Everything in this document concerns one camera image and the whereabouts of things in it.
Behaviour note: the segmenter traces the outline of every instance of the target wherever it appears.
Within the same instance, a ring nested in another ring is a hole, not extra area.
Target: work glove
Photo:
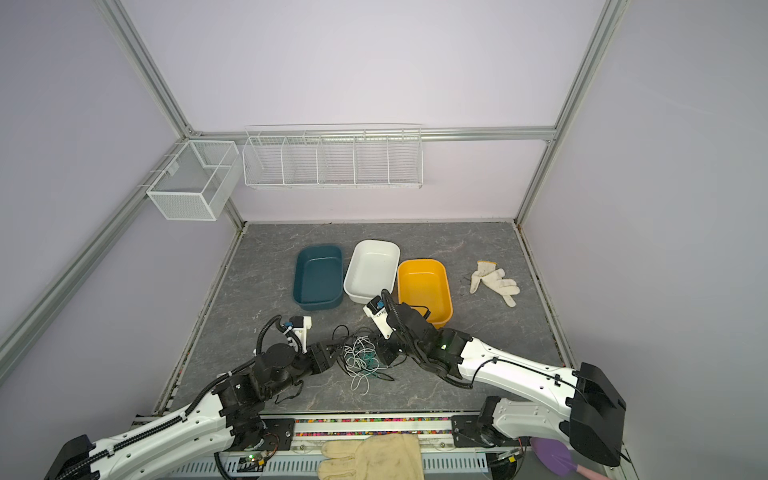
[[[513,307],[516,303],[512,295],[520,293],[520,289],[514,280],[504,278],[504,275],[504,270],[497,269],[495,263],[479,260],[478,269],[472,274],[469,292],[476,292],[480,282],[483,282],[486,287],[501,295],[508,306]]]
[[[365,440],[326,442],[320,480],[424,480],[422,452],[416,435],[390,433]]]

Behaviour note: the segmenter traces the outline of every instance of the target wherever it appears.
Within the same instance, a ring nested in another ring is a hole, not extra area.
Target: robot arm
[[[453,386],[484,382],[529,400],[488,397],[472,425],[455,426],[456,446],[507,445],[535,436],[570,442],[596,462],[619,465],[626,405],[599,368],[582,363],[576,371],[514,356],[467,333],[437,330],[417,310],[394,304],[389,292],[382,295],[364,308],[379,328],[371,340],[380,361],[390,365],[405,353]],[[202,455],[263,448],[269,435],[260,417],[265,403],[291,386],[300,388],[303,377],[326,371],[336,358],[333,344],[306,346],[308,317],[279,320],[271,319],[259,334],[251,360],[215,379],[190,405],[95,444],[86,435],[70,440],[45,480],[149,480]],[[261,353],[273,324],[291,345]]]
[[[471,389],[475,382],[489,383],[529,400],[488,397],[473,433],[465,435],[475,446],[542,437],[570,442],[577,452],[603,465],[619,465],[627,406],[598,367],[544,365],[464,332],[437,330],[417,310],[395,304],[386,290],[363,311],[379,328],[372,341],[384,363],[405,353],[453,386]]]
[[[157,478],[201,455],[258,449],[266,432],[260,418],[267,401],[302,378],[326,371],[336,347],[306,346],[307,317],[281,324],[273,318],[260,334],[254,357],[209,385],[188,406],[121,435],[92,444],[86,435],[67,442],[45,480]],[[263,334],[273,324],[293,346],[272,345],[261,353]]]

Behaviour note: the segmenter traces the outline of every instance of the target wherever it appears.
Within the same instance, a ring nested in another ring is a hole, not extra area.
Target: wire basket
[[[242,174],[233,141],[189,140],[147,195],[168,220],[216,220]]]
[[[259,132],[243,146],[253,188],[421,187],[418,129],[360,132]]]

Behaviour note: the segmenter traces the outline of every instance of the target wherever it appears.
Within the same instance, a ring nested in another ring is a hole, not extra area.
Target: teal plastic basin
[[[344,264],[337,245],[314,245],[299,252],[293,277],[293,300],[305,310],[328,310],[341,304]]]

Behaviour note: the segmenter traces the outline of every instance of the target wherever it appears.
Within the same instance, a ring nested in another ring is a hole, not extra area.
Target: pink handle
[[[611,480],[605,475],[600,475],[595,470],[590,470],[589,468],[583,467],[581,465],[576,465],[576,472],[582,474],[586,478],[589,478],[589,480]]]

